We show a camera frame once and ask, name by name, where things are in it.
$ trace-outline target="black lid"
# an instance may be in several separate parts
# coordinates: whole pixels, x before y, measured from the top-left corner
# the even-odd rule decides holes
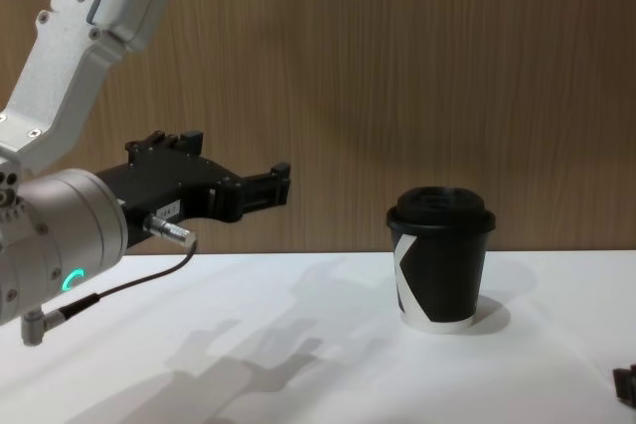
[[[484,233],[495,228],[495,216],[472,191],[460,188],[416,188],[402,194],[389,210],[389,227],[413,235],[424,232]]]

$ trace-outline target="green indicator light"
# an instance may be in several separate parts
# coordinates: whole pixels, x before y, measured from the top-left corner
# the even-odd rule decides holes
[[[67,278],[64,279],[64,283],[62,284],[62,291],[68,292],[73,288],[73,281],[76,278],[83,278],[84,271],[83,268],[76,268],[73,272],[71,272]]]

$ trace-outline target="cable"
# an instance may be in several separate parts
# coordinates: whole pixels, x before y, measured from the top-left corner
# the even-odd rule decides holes
[[[112,295],[113,293],[121,292],[122,290],[126,290],[127,288],[131,288],[136,285],[140,285],[142,283],[155,280],[156,278],[161,278],[161,277],[165,277],[166,275],[170,275],[171,273],[174,273],[182,269],[183,267],[185,267],[188,264],[188,262],[192,260],[192,257],[194,257],[195,254],[197,253],[197,247],[198,247],[198,242],[195,240],[192,246],[190,247],[190,250],[188,251],[185,258],[181,260],[174,267],[168,268],[162,272],[153,273],[152,275],[148,275],[146,277],[141,277],[136,280],[123,283],[121,285],[117,285],[116,287],[113,287],[102,293],[91,293],[90,295],[80,298],[79,300],[75,300],[74,302],[68,305],[60,307],[58,311],[64,316],[64,321],[67,321],[70,318],[77,315],[78,313],[81,313],[87,308],[92,307],[95,303],[99,302],[99,300],[101,300],[102,298]]]

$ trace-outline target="table surface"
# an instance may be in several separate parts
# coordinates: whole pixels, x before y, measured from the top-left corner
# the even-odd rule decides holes
[[[173,264],[126,257],[46,308]],[[201,255],[21,345],[0,328],[11,424],[629,423],[636,252],[496,252],[476,325],[398,313],[390,254]]]

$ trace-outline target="wood panel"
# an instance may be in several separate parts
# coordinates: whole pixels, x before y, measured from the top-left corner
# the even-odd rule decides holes
[[[48,0],[0,2],[0,102]],[[172,0],[56,168],[199,128],[238,172],[293,165],[287,208],[196,222],[206,251],[379,250],[417,185],[497,214],[499,249],[636,246],[633,0]],[[138,251],[172,250],[158,241]]]

